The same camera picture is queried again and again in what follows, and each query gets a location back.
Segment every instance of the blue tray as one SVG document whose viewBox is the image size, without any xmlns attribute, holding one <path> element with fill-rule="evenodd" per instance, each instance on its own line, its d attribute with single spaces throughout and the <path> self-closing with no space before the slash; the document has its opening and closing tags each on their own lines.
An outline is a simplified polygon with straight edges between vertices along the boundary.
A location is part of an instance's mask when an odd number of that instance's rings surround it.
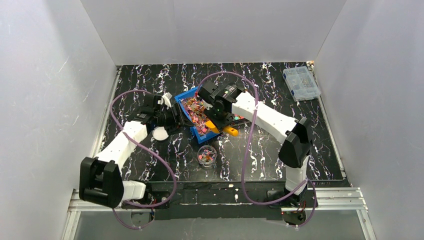
<svg viewBox="0 0 424 240">
<path fill-rule="evenodd" d="M 179 94 L 179 95 L 177 95 L 177 96 L 175 96 L 175 100 L 176 100 L 176 102 L 181 106 L 181 109 L 182 109 L 182 111 L 184 112 L 184 114 L 187 116 L 187 118 L 188 119 L 190 119 L 190 121 L 192 120 L 191 118 L 190 118 L 190 116 L 189 116 L 189 114 L 186 112 L 186 110 L 184 109 L 184 106 L 183 106 L 183 103 L 182 103 L 182 101 L 184 100 L 184 99 L 187 99 L 187 98 L 192 98 L 192 97 L 194 97 L 195 96 L 195 92 L 196 92 L 196 90 L 198 89 L 198 87 L 195 87 L 195 88 L 192 88 L 192 89 L 190 89 L 190 90 L 188 90 L 188 91 L 185 91 L 185 92 L 183 92 L 183 93 L 181 93 L 181 94 Z M 191 133 L 193 134 L 193 136 L 196 136 L 196 138 L 197 138 L 197 142 L 199 143 L 199 144 L 201 144 L 201 143 L 203 143 L 203 142 L 205 142 L 205 141 L 207 141 L 207 140 L 209 140 L 209 139 L 211 139 L 211 138 L 213 138 L 213 137 L 215 137 L 215 136 L 217 136 L 217 135 L 219 135 L 219 133 L 214 133 L 214 132 L 208 132 L 206 135 L 202 135 L 202 136 L 200 136 L 200 134 L 198 133 L 198 131 L 197 131 L 197 129 L 196 129 L 196 127 L 195 126 L 192 126 L 192 127 L 190 127 L 190 130 L 191 130 Z"/>
</svg>

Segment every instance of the small round cup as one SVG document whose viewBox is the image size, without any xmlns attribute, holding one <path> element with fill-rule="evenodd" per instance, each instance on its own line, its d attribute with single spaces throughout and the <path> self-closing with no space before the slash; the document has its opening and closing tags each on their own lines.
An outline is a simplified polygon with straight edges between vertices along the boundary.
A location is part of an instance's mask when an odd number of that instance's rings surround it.
<svg viewBox="0 0 424 240">
<path fill-rule="evenodd" d="M 204 168 L 210 168 L 217 160 L 217 150 L 211 145 L 202 146 L 197 152 L 197 161 Z"/>
</svg>

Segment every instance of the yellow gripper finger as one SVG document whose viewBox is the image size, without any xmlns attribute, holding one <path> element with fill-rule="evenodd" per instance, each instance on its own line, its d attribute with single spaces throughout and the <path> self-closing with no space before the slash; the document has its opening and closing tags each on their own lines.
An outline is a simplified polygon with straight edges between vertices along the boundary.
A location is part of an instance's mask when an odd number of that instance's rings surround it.
<svg viewBox="0 0 424 240">
<path fill-rule="evenodd" d="M 219 134 L 220 131 L 218 130 L 218 128 L 215 126 L 215 124 L 212 123 L 212 121 L 207 121 L 206 123 L 206 127 L 208 127 L 212 132 Z M 237 137 L 239 135 L 239 131 L 237 131 L 237 129 L 234 129 L 230 126 L 226 126 L 223 129 L 224 132 L 228 133 L 229 135 L 233 136 L 233 137 Z"/>
</svg>

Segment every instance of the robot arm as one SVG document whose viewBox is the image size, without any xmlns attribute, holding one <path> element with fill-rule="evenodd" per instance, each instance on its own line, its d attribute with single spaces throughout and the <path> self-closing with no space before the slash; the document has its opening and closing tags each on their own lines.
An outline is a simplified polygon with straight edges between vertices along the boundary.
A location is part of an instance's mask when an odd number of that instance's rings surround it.
<svg viewBox="0 0 424 240">
<path fill-rule="evenodd" d="M 146 185 L 139 181 L 122 181 L 121 170 L 136 145 L 152 131 L 174 134 L 181 127 L 191 127 L 176 103 L 171 106 L 171 94 L 164 96 L 146 94 L 143 106 L 139 107 L 123 126 L 123 130 L 94 158 L 86 157 L 80 166 L 79 198 L 92 203 L 115 208 L 122 201 L 142 199 Z"/>
<path fill-rule="evenodd" d="M 304 117 L 298 121 L 262 102 L 255 106 L 255 98 L 235 84 L 217 86 L 212 81 L 206 81 L 200 87 L 198 96 L 211 106 L 204 112 L 219 131 L 233 121 L 234 114 L 252 121 L 257 108 L 255 124 L 282 144 L 278 157 L 285 164 L 284 192 L 291 192 L 306 179 L 306 167 L 312 147 L 310 120 Z M 289 201 L 294 204 L 301 202 L 306 185 L 305 183 L 300 187 Z"/>
</svg>

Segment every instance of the white wall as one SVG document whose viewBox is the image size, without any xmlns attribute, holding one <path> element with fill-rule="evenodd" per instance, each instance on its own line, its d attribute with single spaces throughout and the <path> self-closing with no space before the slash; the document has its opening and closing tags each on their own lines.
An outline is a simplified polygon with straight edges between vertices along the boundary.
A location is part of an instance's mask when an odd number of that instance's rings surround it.
<svg viewBox="0 0 424 240">
<path fill-rule="evenodd" d="M 81 0 L 117 65 L 309 61 L 346 0 Z"/>
<path fill-rule="evenodd" d="M 0 4 L 0 239 L 60 239 L 116 67 L 79 0 Z"/>
<path fill-rule="evenodd" d="M 315 62 L 378 239 L 424 235 L 424 1 L 348 0 Z"/>
</svg>

